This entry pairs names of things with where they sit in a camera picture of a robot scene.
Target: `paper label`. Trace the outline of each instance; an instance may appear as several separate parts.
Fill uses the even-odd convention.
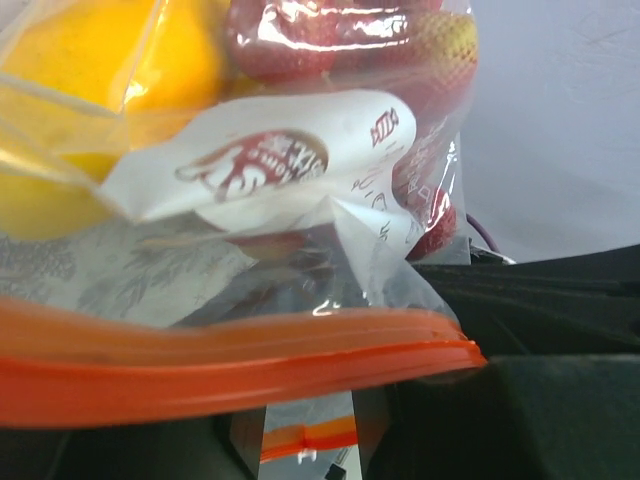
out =
[[[291,218],[300,211],[291,205],[295,191],[348,201],[357,190],[351,182],[391,167],[415,135],[411,110],[386,92],[243,98],[202,112],[166,143],[124,156],[99,194],[133,221],[198,210],[237,232],[276,214]],[[384,198],[374,202],[378,193]],[[360,203],[383,208],[389,193],[378,193]],[[267,194],[274,203],[259,208]]]

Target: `cable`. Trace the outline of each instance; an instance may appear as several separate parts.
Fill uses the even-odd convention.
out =
[[[467,223],[471,225],[471,227],[476,232],[478,232],[478,235],[480,235],[482,240],[484,240],[484,242],[487,244],[487,246],[489,247],[489,250],[491,250],[494,253],[500,253],[500,249],[498,248],[498,245],[496,244],[496,242],[493,240],[493,237],[491,237],[489,232],[487,232],[487,230],[480,224],[480,222],[478,222],[475,218],[473,218],[468,213],[467,213]]]

